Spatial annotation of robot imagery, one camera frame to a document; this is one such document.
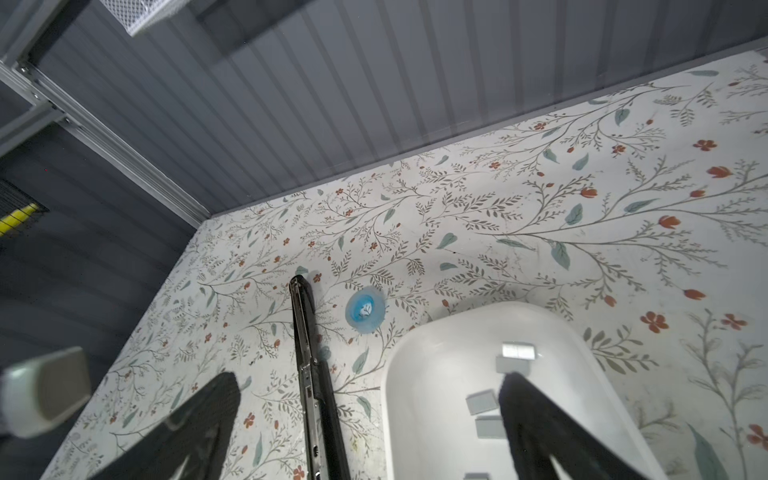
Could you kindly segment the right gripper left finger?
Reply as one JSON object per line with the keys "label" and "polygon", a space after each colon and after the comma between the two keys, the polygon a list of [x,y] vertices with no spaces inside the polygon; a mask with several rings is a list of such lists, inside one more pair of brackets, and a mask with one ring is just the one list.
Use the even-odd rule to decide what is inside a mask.
{"label": "right gripper left finger", "polygon": [[167,416],[95,479],[217,479],[241,400],[236,375],[223,372]]}

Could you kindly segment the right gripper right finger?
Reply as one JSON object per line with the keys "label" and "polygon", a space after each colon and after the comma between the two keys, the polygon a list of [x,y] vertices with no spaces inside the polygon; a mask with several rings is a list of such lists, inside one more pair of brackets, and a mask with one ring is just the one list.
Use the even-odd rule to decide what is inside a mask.
{"label": "right gripper right finger", "polygon": [[520,479],[557,479],[556,465],[572,479],[643,477],[517,372],[504,376],[499,406]]}

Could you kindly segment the black stapler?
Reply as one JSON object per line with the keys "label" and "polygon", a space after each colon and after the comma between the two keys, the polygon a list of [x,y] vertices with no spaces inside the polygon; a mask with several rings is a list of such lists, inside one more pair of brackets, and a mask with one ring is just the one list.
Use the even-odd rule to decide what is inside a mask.
{"label": "black stapler", "polygon": [[319,356],[312,289],[301,275],[294,276],[288,288],[303,408],[307,477],[350,480],[330,371],[328,363]]}

